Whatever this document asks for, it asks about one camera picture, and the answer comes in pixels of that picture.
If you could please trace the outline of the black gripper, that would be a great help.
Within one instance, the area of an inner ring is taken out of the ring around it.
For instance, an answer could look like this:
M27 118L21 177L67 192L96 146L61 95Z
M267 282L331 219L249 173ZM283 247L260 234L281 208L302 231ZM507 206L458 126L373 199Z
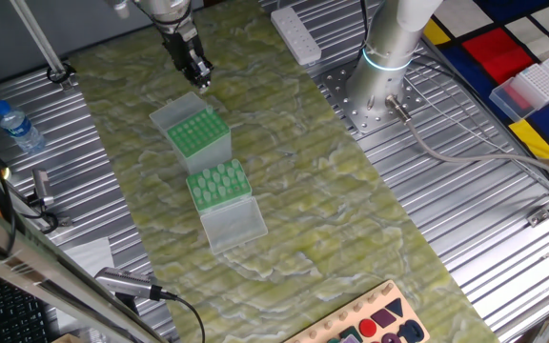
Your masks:
M207 91L211 85L214 67L211 62L204 60L194 23L172 24L164 30L163 38L164 46L176 69L184 71L186 78L199 91Z

